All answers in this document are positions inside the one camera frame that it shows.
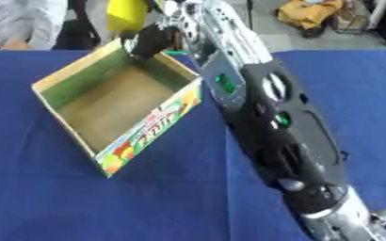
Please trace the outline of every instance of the green light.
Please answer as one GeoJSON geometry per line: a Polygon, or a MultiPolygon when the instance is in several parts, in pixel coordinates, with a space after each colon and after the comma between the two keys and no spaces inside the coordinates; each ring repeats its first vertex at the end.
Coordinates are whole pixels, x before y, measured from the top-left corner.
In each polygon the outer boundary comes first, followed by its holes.
{"type": "Polygon", "coordinates": [[[288,113],[282,111],[280,114],[275,116],[277,123],[285,128],[288,128],[291,125],[291,118],[288,113]]]}
{"type": "Polygon", "coordinates": [[[227,92],[228,94],[234,93],[235,87],[234,87],[233,83],[230,82],[230,80],[228,79],[228,77],[224,73],[217,76],[215,78],[215,81],[217,81],[221,85],[221,87],[224,89],[224,91],[227,92]]]}

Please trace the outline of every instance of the metal component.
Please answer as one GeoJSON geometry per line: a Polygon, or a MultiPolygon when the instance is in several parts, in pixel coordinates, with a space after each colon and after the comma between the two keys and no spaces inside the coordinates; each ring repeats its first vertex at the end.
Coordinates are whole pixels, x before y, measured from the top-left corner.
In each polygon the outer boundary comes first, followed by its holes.
{"type": "Polygon", "coordinates": [[[211,86],[215,100],[227,110],[238,109],[245,98],[245,82],[238,70],[245,64],[271,61],[272,56],[229,4],[215,0],[186,0],[178,6],[181,14],[169,16],[163,23],[177,26],[182,31],[185,36],[183,46],[197,59],[198,69],[211,86]],[[239,86],[230,96],[212,83],[221,73],[229,75],[235,87],[239,86]]]}
{"type": "Polygon", "coordinates": [[[386,241],[386,212],[370,214],[352,187],[336,206],[301,220],[315,240],[386,241]]]}

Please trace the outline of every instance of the blue tablecloth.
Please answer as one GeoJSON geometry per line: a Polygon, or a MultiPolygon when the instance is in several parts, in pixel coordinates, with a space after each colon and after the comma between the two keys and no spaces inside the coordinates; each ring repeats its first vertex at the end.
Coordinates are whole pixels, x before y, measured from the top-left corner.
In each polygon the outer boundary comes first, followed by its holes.
{"type": "MultiPolygon", "coordinates": [[[[203,103],[107,180],[30,84],[84,52],[0,52],[0,240],[308,240],[203,103]]],[[[386,51],[276,55],[342,149],[350,182],[386,208],[386,51]]]]}

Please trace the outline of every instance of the open cardboard box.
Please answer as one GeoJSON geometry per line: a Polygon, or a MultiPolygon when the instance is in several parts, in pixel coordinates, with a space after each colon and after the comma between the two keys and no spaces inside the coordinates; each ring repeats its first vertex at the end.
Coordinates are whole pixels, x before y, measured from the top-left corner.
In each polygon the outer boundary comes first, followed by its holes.
{"type": "Polygon", "coordinates": [[[135,61],[119,40],[32,89],[108,177],[201,100],[196,73],[164,54],[135,61]]]}

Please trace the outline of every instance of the robotic arm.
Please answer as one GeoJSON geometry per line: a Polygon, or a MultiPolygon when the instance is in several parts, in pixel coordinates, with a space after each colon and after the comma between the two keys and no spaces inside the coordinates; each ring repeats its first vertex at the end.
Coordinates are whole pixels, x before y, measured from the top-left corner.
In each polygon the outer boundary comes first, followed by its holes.
{"type": "Polygon", "coordinates": [[[344,157],[299,82],[233,8],[219,0],[172,5],[139,32],[132,55],[148,58],[181,41],[256,171],[312,239],[386,241],[386,211],[370,212],[347,183],[344,157]]]}

